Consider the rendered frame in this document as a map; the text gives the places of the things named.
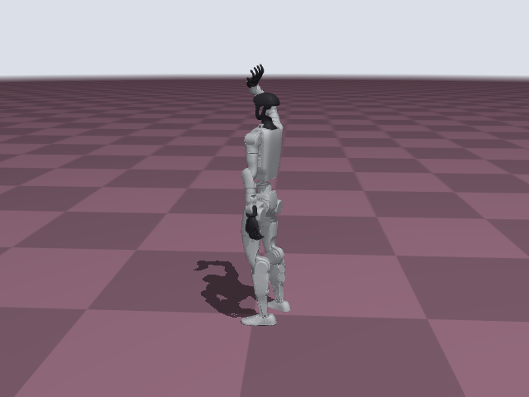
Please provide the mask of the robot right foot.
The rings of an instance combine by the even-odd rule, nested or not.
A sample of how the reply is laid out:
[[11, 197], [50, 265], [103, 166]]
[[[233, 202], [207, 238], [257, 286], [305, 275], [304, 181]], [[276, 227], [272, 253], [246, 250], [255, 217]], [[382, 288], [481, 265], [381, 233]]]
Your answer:
[[281, 304], [275, 303], [275, 300], [268, 301], [268, 307], [270, 307], [272, 309], [280, 310], [282, 312], [290, 311], [291, 308], [290, 308], [290, 305], [289, 305], [288, 301], [283, 301], [283, 300], [281, 300], [281, 301], [282, 301]]

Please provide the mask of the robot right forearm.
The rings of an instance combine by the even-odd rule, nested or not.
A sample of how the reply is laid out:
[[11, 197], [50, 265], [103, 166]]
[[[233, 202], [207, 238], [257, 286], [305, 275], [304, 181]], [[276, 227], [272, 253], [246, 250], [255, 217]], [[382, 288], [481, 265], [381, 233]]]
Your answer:
[[[246, 80], [246, 82], [248, 82], [248, 80]], [[260, 93], [264, 93], [264, 91], [260, 88], [260, 86], [257, 84], [256, 86], [254, 87], [251, 87], [249, 88], [250, 89], [250, 93], [253, 94], [253, 95], [258, 95]], [[276, 109], [276, 106], [272, 106], [273, 109]]]

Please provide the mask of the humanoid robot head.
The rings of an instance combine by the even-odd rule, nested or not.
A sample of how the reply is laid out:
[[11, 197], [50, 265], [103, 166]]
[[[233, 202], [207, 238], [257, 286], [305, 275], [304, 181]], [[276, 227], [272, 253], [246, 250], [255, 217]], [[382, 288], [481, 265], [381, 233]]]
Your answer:
[[[255, 116], [258, 120], [262, 120], [263, 128], [275, 130], [278, 129], [272, 122], [272, 117], [265, 115], [266, 110], [271, 109], [272, 106], [280, 105], [279, 99], [272, 93], [260, 93], [253, 98], [255, 103]], [[260, 107], [263, 107], [261, 115], [259, 115]]]

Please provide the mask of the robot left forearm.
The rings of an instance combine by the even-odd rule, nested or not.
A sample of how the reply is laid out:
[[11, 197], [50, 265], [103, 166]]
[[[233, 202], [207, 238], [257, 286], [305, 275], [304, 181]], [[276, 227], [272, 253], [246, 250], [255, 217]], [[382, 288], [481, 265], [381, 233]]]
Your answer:
[[244, 188], [245, 188], [245, 211], [248, 214], [252, 214], [253, 213], [252, 207], [254, 205], [257, 207], [256, 205], [257, 198], [256, 198], [256, 190], [255, 190], [255, 188], [257, 187], [257, 183], [254, 182], [252, 173], [248, 169], [243, 170], [241, 173], [241, 176], [242, 176]]

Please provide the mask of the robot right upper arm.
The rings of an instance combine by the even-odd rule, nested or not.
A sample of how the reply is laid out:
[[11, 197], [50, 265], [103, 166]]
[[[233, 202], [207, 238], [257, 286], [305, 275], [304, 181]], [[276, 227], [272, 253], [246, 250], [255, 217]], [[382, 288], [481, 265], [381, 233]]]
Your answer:
[[[263, 106], [264, 107], [264, 106]], [[273, 109], [271, 107], [271, 109], [269, 110], [266, 110], [265, 112], [265, 115], [268, 115], [269, 114], [269, 117], [272, 117], [272, 122], [274, 122], [274, 125], [275, 126], [278, 126], [281, 131], [283, 130], [283, 125], [280, 123], [280, 120], [279, 120], [279, 115], [277, 114], [277, 108], [276, 109]]]

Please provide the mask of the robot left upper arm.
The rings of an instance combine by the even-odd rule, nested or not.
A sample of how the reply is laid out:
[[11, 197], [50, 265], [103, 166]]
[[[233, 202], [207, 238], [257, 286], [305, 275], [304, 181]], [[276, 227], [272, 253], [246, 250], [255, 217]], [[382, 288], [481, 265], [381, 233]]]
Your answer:
[[257, 176], [258, 153], [261, 142], [261, 132], [259, 131], [250, 132], [245, 135], [245, 160], [248, 165], [247, 169], [252, 173], [253, 179], [255, 179]]

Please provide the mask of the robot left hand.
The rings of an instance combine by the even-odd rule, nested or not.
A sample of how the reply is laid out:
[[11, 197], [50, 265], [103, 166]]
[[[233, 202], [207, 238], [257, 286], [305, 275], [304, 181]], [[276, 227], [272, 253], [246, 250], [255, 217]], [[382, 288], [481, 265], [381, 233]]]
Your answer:
[[252, 207], [252, 211], [252, 214], [246, 213], [248, 219], [246, 220], [245, 231], [249, 233], [251, 239], [259, 240], [264, 236], [260, 234], [259, 225], [255, 218], [257, 216], [257, 207], [255, 205]]

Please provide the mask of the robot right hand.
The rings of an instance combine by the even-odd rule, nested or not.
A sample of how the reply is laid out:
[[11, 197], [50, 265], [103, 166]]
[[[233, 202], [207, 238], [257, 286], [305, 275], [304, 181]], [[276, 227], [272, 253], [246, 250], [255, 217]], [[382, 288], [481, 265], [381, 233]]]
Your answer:
[[[261, 70], [260, 70], [260, 67], [261, 67]], [[259, 70], [259, 73], [258, 73], [256, 67], [254, 67], [254, 70], [255, 70], [256, 75], [254, 74], [254, 72], [253, 72], [252, 70], [250, 70], [250, 72], [252, 73], [253, 77], [251, 77], [251, 78], [248, 78], [248, 77], [247, 77], [248, 82], [247, 82], [246, 84], [247, 84], [247, 86], [248, 86], [249, 88], [254, 87], [254, 86], [256, 86], [256, 85], [259, 83], [259, 80], [261, 79], [262, 74], [264, 73], [264, 68], [263, 68], [263, 66], [260, 65], [260, 67], [257, 65], [257, 68], [258, 68], [258, 70]]]

